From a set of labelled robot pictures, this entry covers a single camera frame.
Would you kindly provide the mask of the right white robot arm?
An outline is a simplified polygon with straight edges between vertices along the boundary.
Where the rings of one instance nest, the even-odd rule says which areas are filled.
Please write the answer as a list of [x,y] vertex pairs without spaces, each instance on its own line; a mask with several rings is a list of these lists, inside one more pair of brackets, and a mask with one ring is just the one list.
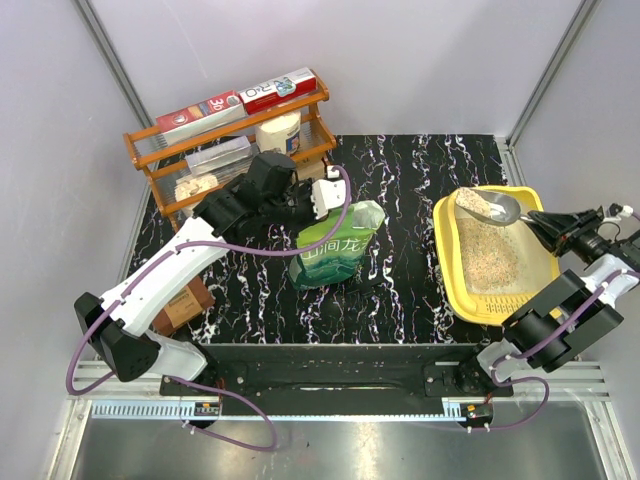
[[633,210],[614,205],[577,213],[530,211],[525,225],[540,244],[560,258],[575,254],[586,268],[566,270],[519,307],[502,324],[503,338],[461,363],[454,373],[465,395],[504,387],[516,370],[551,373],[574,359],[623,321],[616,301],[639,286],[639,234],[609,240],[599,229]]

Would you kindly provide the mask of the green litter bag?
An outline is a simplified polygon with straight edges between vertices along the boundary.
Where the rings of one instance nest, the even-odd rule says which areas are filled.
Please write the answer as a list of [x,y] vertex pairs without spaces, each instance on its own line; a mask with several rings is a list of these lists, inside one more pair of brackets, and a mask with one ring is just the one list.
[[291,260],[288,273],[293,287],[309,290],[351,278],[385,218],[384,210],[375,201],[350,205],[340,228],[328,241]]

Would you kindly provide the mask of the grey metal scoop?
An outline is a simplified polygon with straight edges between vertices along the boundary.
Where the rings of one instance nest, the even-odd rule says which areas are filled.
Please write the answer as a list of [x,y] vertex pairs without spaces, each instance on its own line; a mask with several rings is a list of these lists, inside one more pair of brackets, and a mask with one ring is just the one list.
[[503,193],[462,187],[455,192],[454,201],[467,214],[489,225],[506,227],[518,221],[532,221],[515,198]]

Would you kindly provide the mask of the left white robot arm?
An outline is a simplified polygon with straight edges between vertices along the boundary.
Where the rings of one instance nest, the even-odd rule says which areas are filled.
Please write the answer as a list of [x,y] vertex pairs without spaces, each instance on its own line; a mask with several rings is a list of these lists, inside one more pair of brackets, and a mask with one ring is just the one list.
[[153,321],[202,270],[230,252],[288,256],[246,242],[263,226],[300,230],[315,224],[332,208],[333,189],[342,191],[344,183],[302,179],[284,154],[256,155],[246,172],[206,194],[145,265],[103,294],[84,292],[75,300],[82,343],[122,382],[153,372],[181,377],[193,394],[208,394],[217,380],[210,360],[188,342],[153,333]]

